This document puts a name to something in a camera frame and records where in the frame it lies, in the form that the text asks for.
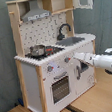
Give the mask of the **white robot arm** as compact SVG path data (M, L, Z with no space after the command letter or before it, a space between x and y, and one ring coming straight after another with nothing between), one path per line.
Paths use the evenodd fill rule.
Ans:
M104 68L106 73L112 74L112 48L106 49L101 55L76 52L73 58L93 67Z

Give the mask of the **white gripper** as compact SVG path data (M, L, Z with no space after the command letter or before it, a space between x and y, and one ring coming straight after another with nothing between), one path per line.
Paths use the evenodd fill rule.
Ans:
M76 54L73 56L73 58L80 60L84 64L86 63L86 64L92 66L94 54L76 52Z

